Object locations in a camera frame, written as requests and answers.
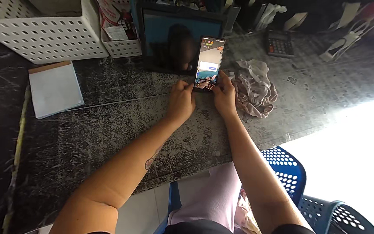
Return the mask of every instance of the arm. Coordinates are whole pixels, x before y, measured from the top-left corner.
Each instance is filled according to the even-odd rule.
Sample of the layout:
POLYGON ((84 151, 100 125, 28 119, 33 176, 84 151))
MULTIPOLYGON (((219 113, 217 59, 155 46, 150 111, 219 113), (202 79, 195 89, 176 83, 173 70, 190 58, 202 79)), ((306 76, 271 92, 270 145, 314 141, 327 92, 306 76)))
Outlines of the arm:
POLYGON ((70 196, 50 234, 115 233, 118 209, 144 177, 171 134, 192 114, 193 84, 178 81, 171 89, 166 116, 121 149, 70 196))
POLYGON ((224 72, 219 74, 222 82, 213 89, 214 102, 225 121, 233 162, 261 232, 270 234, 282 224, 311 229, 243 126, 236 112, 236 92, 231 81, 224 72))

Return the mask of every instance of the smartphone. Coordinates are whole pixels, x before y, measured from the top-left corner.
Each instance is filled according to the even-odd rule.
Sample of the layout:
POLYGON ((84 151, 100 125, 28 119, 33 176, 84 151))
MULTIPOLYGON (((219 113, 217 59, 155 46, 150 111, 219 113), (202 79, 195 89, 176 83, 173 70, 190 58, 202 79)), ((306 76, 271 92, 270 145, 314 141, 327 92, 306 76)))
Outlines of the smartphone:
POLYGON ((199 62, 197 64, 195 91, 209 92, 216 85, 224 39, 203 36, 200 40, 199 62))

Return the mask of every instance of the notepad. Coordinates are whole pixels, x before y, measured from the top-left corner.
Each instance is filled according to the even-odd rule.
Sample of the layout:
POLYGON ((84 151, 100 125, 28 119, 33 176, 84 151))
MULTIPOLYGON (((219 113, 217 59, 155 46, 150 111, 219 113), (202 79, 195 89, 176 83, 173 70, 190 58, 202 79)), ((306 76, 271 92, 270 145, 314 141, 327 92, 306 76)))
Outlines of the notepad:
POLYGON ((84 104, 71 61, 30 69, 28 73, 37 119, 84 104))

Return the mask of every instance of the calculator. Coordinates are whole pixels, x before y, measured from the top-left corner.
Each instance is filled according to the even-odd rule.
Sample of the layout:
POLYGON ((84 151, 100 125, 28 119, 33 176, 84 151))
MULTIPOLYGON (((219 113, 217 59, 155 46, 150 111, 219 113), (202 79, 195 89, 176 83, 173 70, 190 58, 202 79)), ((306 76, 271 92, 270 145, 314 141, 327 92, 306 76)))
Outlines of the calculator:
POLYGON ((294 57, 290 33, 268 29, 266 31, 266 50, 270 56, 294 57))

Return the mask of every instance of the forearm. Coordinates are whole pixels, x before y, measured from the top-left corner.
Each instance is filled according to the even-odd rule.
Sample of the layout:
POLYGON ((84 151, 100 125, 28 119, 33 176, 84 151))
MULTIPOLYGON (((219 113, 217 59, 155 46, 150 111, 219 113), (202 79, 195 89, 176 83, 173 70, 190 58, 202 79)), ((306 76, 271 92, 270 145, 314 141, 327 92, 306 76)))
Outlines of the forearm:
POLYGON ((119 209, 178 127, 174 121, 160 120, 93 173, 75 193, 119 209))
POLYGON ((310 228, 237 114, 225 122, 233 162, 262 233, 271 233, 281 224, 299 224, 310 228))

